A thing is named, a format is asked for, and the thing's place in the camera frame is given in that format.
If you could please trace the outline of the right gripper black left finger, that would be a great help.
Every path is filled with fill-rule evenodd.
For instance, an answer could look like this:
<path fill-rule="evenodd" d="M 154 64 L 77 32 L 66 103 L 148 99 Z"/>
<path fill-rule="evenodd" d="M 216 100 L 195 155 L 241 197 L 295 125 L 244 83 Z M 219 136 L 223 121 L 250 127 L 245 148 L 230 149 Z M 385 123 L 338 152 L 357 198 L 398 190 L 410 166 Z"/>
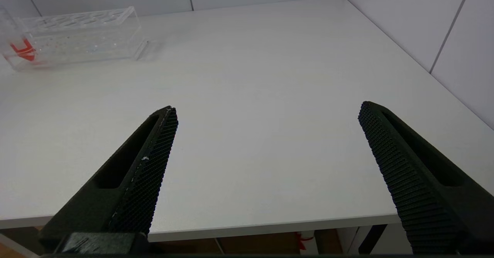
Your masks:
<path fill-rule="evenodd" d="M 46 255 L 152 255 L 148 235 L 178 129 L 152 113 L 39 232 Z"/>

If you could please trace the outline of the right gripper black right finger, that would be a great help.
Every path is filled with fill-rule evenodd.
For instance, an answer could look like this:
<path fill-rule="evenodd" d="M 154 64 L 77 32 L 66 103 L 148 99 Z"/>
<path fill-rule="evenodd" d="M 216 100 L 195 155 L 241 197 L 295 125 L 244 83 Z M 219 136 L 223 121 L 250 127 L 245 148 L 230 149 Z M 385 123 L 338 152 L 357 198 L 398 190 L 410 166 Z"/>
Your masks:
<path fill-rule="evenodd" d="M 414 253 L 493 254 L 494 198 L 388 108 L 358 121 Z"/>

